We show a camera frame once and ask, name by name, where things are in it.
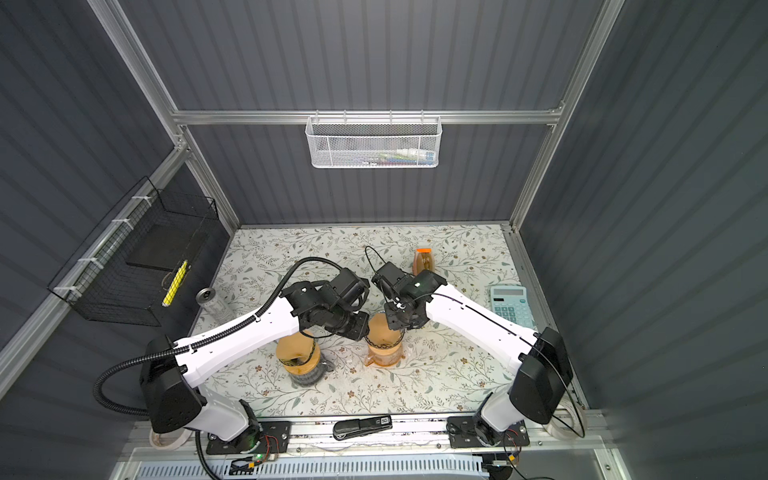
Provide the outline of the orange glass pitcher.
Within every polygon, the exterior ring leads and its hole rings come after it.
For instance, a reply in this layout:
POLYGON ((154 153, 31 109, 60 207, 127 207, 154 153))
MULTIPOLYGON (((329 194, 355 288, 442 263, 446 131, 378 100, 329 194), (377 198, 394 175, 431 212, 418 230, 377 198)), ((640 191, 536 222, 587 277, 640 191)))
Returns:
POLYGON ((363 364, 365 366, 377 365, 380 367, 390 367, 396 365, 403 358, 404 347, 402 344, 391 348, 368 346, 368 354, 363 364))

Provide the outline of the grey glass pitcher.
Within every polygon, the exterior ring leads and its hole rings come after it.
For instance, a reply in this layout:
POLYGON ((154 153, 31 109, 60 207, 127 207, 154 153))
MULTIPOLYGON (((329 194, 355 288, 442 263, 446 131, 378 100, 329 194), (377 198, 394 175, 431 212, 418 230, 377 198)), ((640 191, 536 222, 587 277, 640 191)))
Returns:
POLYGON ((311 387, 324 378, 327 373, 335 370, 334 364, 322 358, 319 363, 309 372, 304 374, 290 373, 291 382, 296 387, 311 387))

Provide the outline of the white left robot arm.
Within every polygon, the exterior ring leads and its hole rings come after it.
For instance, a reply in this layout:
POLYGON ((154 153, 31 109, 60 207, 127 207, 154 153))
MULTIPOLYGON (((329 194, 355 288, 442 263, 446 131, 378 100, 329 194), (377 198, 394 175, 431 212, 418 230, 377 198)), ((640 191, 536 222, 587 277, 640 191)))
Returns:
POLYGON ((289 372, 314 383, 331 369, 316 339, 304 335, 321 326, 332 335, 360 340, 368 333, 362 307, 370 284, 347 272, 330 282, 297 282, 263 313, 253 312, 208 332, 179 340, 183 353, 145 364, 140 386, 148 417, 158 434, 187 429, 233 441, 259 431, 245 402, 207 391, 205 381, 251 352, 279 341, 289 372))

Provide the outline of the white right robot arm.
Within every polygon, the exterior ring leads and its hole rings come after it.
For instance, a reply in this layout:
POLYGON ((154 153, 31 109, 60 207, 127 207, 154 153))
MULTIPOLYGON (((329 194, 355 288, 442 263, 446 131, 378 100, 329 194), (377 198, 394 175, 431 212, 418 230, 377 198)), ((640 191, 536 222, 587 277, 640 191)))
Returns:
POLYGON ((474 431, 482 442, 497 444, 510 427, 524 420, 551 422, 573 379, 559 332, 514 324, 430 270, 414 276, 386 264, 373 283, 384 296, 390 329, 418 329, 428 322, 447 326, 511 371, 512 384, 487 395, 473 416, 474 431))

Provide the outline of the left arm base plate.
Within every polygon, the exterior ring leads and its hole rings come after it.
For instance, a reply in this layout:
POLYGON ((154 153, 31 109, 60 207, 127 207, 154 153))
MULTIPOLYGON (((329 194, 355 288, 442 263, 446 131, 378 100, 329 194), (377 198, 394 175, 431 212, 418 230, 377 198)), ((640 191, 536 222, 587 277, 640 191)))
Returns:
POLYGON ((287 451, 292 423, 289 421, 259 422, 259 428, 248 427, 233 440, 224 441, 208 435, 207 455, 277 455, 287 451))

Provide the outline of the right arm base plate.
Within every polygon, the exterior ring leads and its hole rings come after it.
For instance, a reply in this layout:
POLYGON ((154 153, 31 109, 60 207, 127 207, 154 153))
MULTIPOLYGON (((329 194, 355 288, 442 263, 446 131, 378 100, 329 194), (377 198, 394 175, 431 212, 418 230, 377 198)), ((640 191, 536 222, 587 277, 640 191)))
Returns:
POLYGON ((504 432, 497 432, 484 421, 470 415, 450 416, 446 421, 450 446, 454 449, 481 447, 514 447, 530 445, 523 420, 513 423, 504 432))

